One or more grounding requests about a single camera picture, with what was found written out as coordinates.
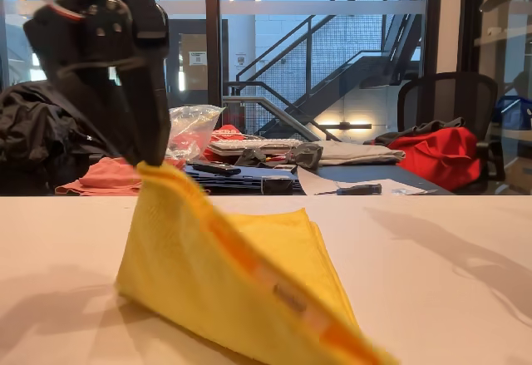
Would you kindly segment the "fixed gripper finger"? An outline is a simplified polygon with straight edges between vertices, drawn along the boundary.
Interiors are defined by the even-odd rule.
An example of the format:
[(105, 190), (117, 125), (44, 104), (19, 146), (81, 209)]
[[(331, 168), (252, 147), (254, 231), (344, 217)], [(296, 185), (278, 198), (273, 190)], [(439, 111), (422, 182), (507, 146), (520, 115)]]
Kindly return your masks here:
[(132, 57), (118, 66), (127, 104), (126, 135), (135, 153), (133, 163), (160, 166), (170, 135), (164, 60)]

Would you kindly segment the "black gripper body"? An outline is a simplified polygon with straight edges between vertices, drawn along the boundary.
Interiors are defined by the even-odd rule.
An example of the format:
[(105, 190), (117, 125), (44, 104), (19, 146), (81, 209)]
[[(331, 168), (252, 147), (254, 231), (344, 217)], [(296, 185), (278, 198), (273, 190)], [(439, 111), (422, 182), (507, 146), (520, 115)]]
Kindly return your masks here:
[(55, 0), (23, 30), (45, 70), (140, 67), (163, 62), (170, 45), (156, 0)]

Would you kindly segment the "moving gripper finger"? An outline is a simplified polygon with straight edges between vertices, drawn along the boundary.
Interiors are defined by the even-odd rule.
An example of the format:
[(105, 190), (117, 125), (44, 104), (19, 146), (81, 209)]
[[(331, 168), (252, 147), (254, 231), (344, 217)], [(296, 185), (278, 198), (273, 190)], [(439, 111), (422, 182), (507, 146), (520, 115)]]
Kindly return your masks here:
[(65, 98), (67, 110), (132, 165), (140, 162), (131, 85), (131, 73), (139, 65), (138, 61), (115, 61), (60, 67), (58, 62), (41, 62), (48, 81)]

